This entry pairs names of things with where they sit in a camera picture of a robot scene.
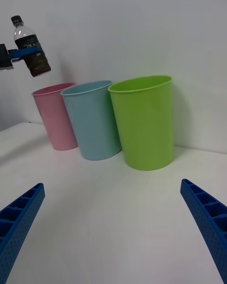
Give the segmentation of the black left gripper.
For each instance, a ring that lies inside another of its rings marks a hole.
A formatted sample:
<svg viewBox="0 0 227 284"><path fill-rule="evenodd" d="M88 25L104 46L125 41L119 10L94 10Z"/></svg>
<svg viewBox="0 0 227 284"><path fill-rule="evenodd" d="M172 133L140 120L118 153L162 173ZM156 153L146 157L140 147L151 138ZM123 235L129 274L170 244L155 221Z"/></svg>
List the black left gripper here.
<svg viewBox="0 0 227 284"><path fill-rule="evenodd" d="M23 49L6 49L4 44L0 44L0 70L11 70L13 69L13 62L19 62L25 57L40 53L42 49L40 47L29 47Z"/></svg>

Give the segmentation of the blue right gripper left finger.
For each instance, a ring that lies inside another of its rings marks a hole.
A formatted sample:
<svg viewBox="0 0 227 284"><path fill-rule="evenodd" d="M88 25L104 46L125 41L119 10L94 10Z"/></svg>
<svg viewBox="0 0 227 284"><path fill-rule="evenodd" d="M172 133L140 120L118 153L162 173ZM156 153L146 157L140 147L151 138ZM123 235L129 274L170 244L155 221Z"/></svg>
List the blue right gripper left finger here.
<svg viewBox="0 0 227 284"><path fill-rule="evenodd" d="M5 284L45 198L38 183L0 212L0 283Z"/></svg>

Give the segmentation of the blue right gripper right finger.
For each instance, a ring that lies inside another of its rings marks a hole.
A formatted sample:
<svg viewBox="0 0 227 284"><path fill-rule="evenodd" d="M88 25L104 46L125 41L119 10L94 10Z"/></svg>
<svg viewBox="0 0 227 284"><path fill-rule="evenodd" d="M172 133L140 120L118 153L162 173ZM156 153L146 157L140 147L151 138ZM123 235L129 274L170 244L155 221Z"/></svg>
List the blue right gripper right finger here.
<svg viewBox="0 0 227 284"><path fill-rule="evenodd" d="M227 207L187 179L180 193L210 251L223 283L227 283Z"/></svg>

